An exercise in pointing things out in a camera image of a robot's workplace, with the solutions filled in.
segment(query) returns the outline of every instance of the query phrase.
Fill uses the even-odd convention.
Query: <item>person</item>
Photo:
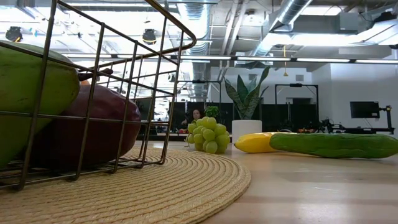
[[[187,116],[185,117],[185,120],[183,120],[181,122],[182,125],[187,125],[188,123],[192,123],[192,122],[196,122],[196,120],[201,118],[201,113],[200,110],[195,109],[192,111],[192,115],[190,118],[188,118]]]

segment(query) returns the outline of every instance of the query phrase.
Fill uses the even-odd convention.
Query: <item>computer monitor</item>
[[[350,102],[351,118],[380,118],[379,103],[370,102]]]

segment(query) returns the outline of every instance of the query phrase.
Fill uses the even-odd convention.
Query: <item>metal wire basket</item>
[[[33,112],[32,113],[15,113],[15,112],[10,112],[10,111],[0,111],[0,116],[25,116],[25,117],[32,118],[31,124],[30,124],[30,129],[29,129],[29,140],[27,142],[24,161],[13,161],[9,164],[9,166],[7,166],[7,168],[0,169],[0,189],[12,187],[17,190],[22,190],[26,185],[38,184],[38,183],[42,183],[42,182],[48,182],[51,180],[59,180],[59,179],[78,180],[79,176],[81,176],[81,175],[94,174],[94,173],[99,173],[99,172],[115,173],[118,169],[126,169],[126,168],[130,168],[130,167],[140,169],[140,168],[143,168],[144,166],[150,165],[150,164],[159,164],[159,165],[164,164],[165,158],[166,158],[166,153],[167,153],[167,146],[169,143],[169,135],[170,135],[170,129],[171,129],[171,124],[172,124],[172,116],[169,116],[169,120],[165,121],[165,122],[153,122],[151,120],[151,117],[153,116],[154,109],[155,109],[155,99],[158,98],[158,96],[156,96],[156,93],[161,92],[161,93],[172,98],[172,101],[171,101],[172,103],[171,103],[171,107],[170,107],[170,114],[172,114],[173,109],[174,109],[175,97],[177,95],[178,73],[179,73],[182,51],[193,47],[196,44],[197,40],[196,40],[195,35],[189,29],[187,29],[179,20],[177,20],[174,16],[172,16],[168,11],[166,11],[157,2],[155,2],[154,0],[146,0],[146,2],[149,3],[154,9],[156,9],[158,12],[160,12],[164,16],[163,32],[162,32],[162,38],[161,38],[161,42],[160,42],[160,50],[158,52],[148,48],[147,46],[139,43],[137,40],[130,38],[129,36],[123,34],[122,32],[120,32],[116,29],[113,29],[112,27],[106,25],[104,22],[101,22],[101,21],[79,11],[78,9],[75,9],[74,7],[64,3],[63,1],[59,1],[59,0],[52,0],[52,5],[50,8],[50,18],[49,18],[49,24],[47,27],[47,34],[46,34],[46,40],[45,40],[43,54],[38,54],[38,53],[32,52],[30,50],[22,49],[22,48],[14,46],[14,45],[9,45],[9,44],[5,44],[4,42],[0,42],[1,47],[9,48],[9,49],[16,50],[16,51],[19,51],[19,52],[22,52],[25,54],[29,54],[29,55],[33,55],[33,56],[42,58],[42,64],[41,64],[41,68],[40,68],[40,82],[39,82],[40,86],[39,86],[37,94],[35,96],[35,105],[34,105]],[[67,63],[67,62],[63,62],[61,60],[57,60],[57,59],[49,57],[52,29],[53,29],[53,25],[54,25],[54,16],[55,16],[55,12],[56,12],[56,8],[57,8],[58,4],[101,26],[101,29],[99,32],[98,46],[96,49],[96,57],[95,57],[94,67],[86,68],[83,66],[75,65],[73,63]],[[167,20],[169,20],[170,22],[175,24],[177,27],[179,27],[182,31],[182,34],[180,37],[179,47],[164,50],[163,46],[164,46],[164,39],[165,39],[165,33],[166,33],[165,29],[166,29]],[[103,43],[104,31],[106,29],[110,30],[110,31],[114,32],[115,34],[120,35],[121,37],[124,37],[125,39],[134,43],[134,51],[133,51],[133,54],[131,55],[131,58],[117,60],[114,62],[104,63],[104,64],[100,65],[101,47],[102,47],[102,43]],[[190,37],[190,39],[192,40],[191,44],[183,45],[184,34],[187,34]],[[138,47],[142,47],[142,48],[150,51],[151,53],[145,54],[145,55],[137,55]],[[174,52],[178,52],[176,61],[165,56],[165,54],[174,53]],[[141,72],[142,62],[145,58],[150,58],[150,57],[157,57],[156,73],[151,74],[151,75],[141,76],[140,72]],[[171,72],[175,72],[175,74],[176,74],[173,92],[167,92],[167,91],[160,90],[157,88],[157,82],[158,82],[159,75],[165,74],[165,73],[159,72],[160,63],[161,63],[162,59],[164,59],[168,62],[171,62],[176,66],[176,69],[174,71],[171,71]],[[87,102],[88,107],[86,110],[86,116],[84,116],[84,117],[67,116],[66,117],[66,116],[60,116],[60,115],[49,115],[49,114],[40,114],[39,113],[42,92],[43,92],[43,88],[44,88],[45,72],[46,72],[47,62],[49,60],[53,61],[53,62],[61,63],[63,65],[69,66],[69,67],[77,68],[77,69],[79,69],[80,72],[90,72],[93,74],[93,81],[91,82],[89,100]],[[139,74],[137,77],[133,77],[132,75],[133,75],[133,71],[134,71],[134,62],[137,60],[140,60]],[[100,71],[100,68],[108,67],[108,66],[112,67],[113,65],[122,64],[122,63],[124,63],[124,65],[125,65],[124,68],[126,69],[126,65],[128,62],[131,62],[131,69],[130,69],[128,78],[124,78],[124,77],[121,78],[121,77],[117,77],[114,75],[108,75],[107,73]],[[94,93],[94,89],[95,89],[95,85],[96,85],[96,78],[98,75],[108,77],[108,84],[109,84],[109,81],[111,78],[114,80],[117,80],[117,81],[121,81],[122,84],[123,84],[123,82],[128,83],[123,120],[99,119],[99,118],[91,118],[90,117],[91,105],[93,103],[93,93]],[[147,85],[139,83],[140,78],[148,77],[148,76],[155,77],[153,86],[147,86]],[[130,92],[131,92],[132,86],[136,87],[133,99],[130,98]],[[148,97],[148,98],[150,98],[149,115],[147,117],[147,121],[141,121],[141,122],[140,121],[126,121],[127,102],[128,102],[128,100],[136,99],[137,87],[152,90],[152,96]],[[67,174],[59,174],[59,173],[57,173],[56,170],[33,170],[32,167],[29,165],[30,153],[32,150],[33,142],[34,142],[34,135],[35,135],[34,130],[35,130],[38,118],[77,119],[77,120],[83,120],[85,122],[83,141],[82,141],[81,149],[80,149],[80,158],[79,158],[78,166],[77,166],[77,169],[75,172],[72,172],[72,173],[69,172]],[[121,134],[120,134],[118,151],[114,152],[115,160],[112,163],[108,163],[108,168],[98,169],[98,170],[82,169],[83,153],[85,151],[85,143],[86,143],[89,121],[121,123]],[[141,144],[139,156],[135,157],[133,159],[128,159],[128,160],[123,159],[122,160],[122,159],[120,159],[121,143],[123,140],[125,124],[128,124],[128,123],[139,123],[142,126],[145,126],[146,127],[145,135],[144,135],[144,139]],[[148,146],[148,141],[149,141],[149,131],[150,131],[151,126],[166,126],[167,132],[166,132],[165,142],[164,142],[164,146],[162,149],[162,154],[161,154],[160,160],[149,162],[149,161],[146,161],[146,152],[147,152],[147,146]],[[134,161],[135,163],[126,165],[125,162],[129,162],[129,161]],[[11,182],[11,183],[4,182],[5,180],[11,180],[11,179],[14,179],[16,181]]]

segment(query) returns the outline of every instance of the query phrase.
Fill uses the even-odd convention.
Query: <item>green grape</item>
[[[193,133],[193,130],[195,130],[195,128],[197,128],[197,126],[195,124],[188,124],[188,131],[189,133]]]
[[[195,143],[195,149],[197,151],[203,151],[203,144],[201,143]]]
[[[217,149],[216,153],[217,154],[224,154],[227,148],[228,148],[228,145],[226,145],[226,146],[218,146],[218,149]]]
[[[209,118],[207,119],[207,127],[208,129],[214,130],[217,127],[216,118]]]
[[[229,140],[230,140],[229,136],[225,134],[217,136],[216,138],[216,142],[219,146],[228,146]]]
[[[208,129],[207,129],[207,128],[202,128],[202,129],[200,130],[200,134],[203,135],[203,132],[205,132],[206,130],[208,130]]]
[[[203,143],[203,148],[204,149],[206,149],[206,146],[207,146],[208,143],[209,143],[209,141],[207,141],[207,140]]]
[[[203,136],[201,134],[196,134],[193,136],[193,140],[197,144],[203,143]]]
[[[195,130],[193,130],[192,134],[193,135],[200,134],[200,129],[199,128],[195,128]]]
[[[197,126],[202,126],[202,125],[203,125],[203,120],[197,119]]]
[[[193,140],[193,134],[189,134],[189,135],[188,135],[188,137],[187,137],[187,142],[188,142],[189,144],[195,143],[195,141]]]
[[[214,131],[207,129],[203,132],[203,137],[207,140],[207,141],[212,141],[214,140],[214,138],[216,138],[216,134],[214,133]]]
[[[202,123],[203,123],[203,125],[204,125],[205,128],[207,128],[207,121],[208,121],[208,119],[209,119],[209,117],[204,117],[204,118],[201,119],[201,121],[202,121]]]
[[[214,129],[214,133],[216,133],[216,136],[220,136],[222,134],[225,134],[226,132],[226,126],[222,124],[217,124],[216,129]]]
[[[214,154],[216,153],[217,148],[218,148],[217,143],[215,141],[211,141],[206,146],[206,152]]]

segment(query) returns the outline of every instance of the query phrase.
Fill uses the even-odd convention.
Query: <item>white pot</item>
[[[232,121],[232,143],[235,143],[239,137],[245,134],[261,133],[262,122],[255,120],[237,120]]]

